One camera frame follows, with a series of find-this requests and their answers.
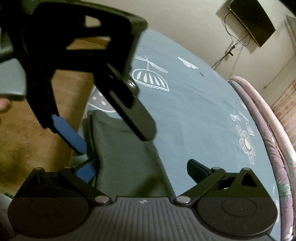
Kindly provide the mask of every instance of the blue foam pad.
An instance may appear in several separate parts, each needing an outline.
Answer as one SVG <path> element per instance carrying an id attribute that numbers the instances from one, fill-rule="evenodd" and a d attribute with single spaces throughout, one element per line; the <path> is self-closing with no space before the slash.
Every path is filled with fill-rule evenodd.
<path id="1" fill-rule="evenodd" d="M 79 168 L 75 174 L 88 183 L 96 175 L 96 159 L 93 159 L 91 162 Z"/>
<path id="2" fill-rule="evenodd" d="M 86 142 L 80 135 L 60 116 L 52 115 L 53 126 L 59 136 L 77 153 L 83 154 L 87 151 Z"/>

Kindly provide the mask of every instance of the metal screw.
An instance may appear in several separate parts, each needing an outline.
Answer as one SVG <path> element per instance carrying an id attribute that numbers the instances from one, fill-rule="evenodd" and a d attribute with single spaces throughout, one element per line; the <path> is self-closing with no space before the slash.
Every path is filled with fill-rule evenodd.
<path id="1" fill-rule="evenodd" d="M 191 201 L 191 198 L 187 196 L 179 196 L 176 198 L 176 202 L 182 203 L 182 204 L 189 203 L 190 201 Z"/>
<path id="2" fill-rule="evenodd" d="M 106 202 L 109 202 L 110 198 L 107 196 L 101 195 L 101 196 L 95 197 L 94 200 L 98 203 L 106 203 Z"/>
<path id="3" fill-rule="evenodd" d="M 133 81 L 131 81 L 131 80 L 128 80 L 128 85 L 131 87 L 131 88 L 133 88 L 133 89 L 135 89 L 136 88 L 136 84 L 133 82 Z"/>

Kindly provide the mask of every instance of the bed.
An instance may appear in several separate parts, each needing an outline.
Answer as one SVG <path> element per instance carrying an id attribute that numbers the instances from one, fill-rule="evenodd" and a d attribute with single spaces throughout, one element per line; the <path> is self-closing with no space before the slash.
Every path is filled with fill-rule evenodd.
<path id="1" fill-rule="evenodd" d="M 175 194 L 196 185 L 187 174 L 189 159 L 227 172 L 249 167 L 278 208 L 271 236 L 281 240 L 280 201 L 273 167 L 256 123 L 234 88 L 201 59 L 151 29 L 140 39 L 131 76 L 140 88 L 139 99 L 157 124 L 154 144 Z M 120 118 L 93 88 L 78 130 L 83 138 L 89 110 Z M 73 154 L 70 165 L 81 164 L 89 155 Z M 291 235 L 282 240 L 289 240 Z"/>

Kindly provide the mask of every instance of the brick wall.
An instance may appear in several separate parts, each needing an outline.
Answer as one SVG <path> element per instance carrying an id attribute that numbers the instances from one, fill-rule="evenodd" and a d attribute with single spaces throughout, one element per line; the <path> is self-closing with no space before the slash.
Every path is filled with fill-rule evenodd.
<path id="1" fill-rule="evenodd" d="M 296 150 L 296 80 L 293 80 L 271 109 L 283 125 Z"/>

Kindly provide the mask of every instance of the brown carpet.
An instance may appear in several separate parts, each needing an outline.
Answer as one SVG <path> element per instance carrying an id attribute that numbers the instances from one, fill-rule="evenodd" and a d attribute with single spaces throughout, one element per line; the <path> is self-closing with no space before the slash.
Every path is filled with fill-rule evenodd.
<path id="1" fill-rule="evenodd" d="M 100 37 L 75 39 L 67 49 L 105 49 L 109 41 Z M 77 130 L 93 75 L 57 70 L 52 85 L 60 116 Z M 40 126 L 27 101 L 14 102 L 0 117 L 0 193 L 15 195 L 35 167 L 55 172 L 68 165 L 72 149 L 57 134 Z"/>

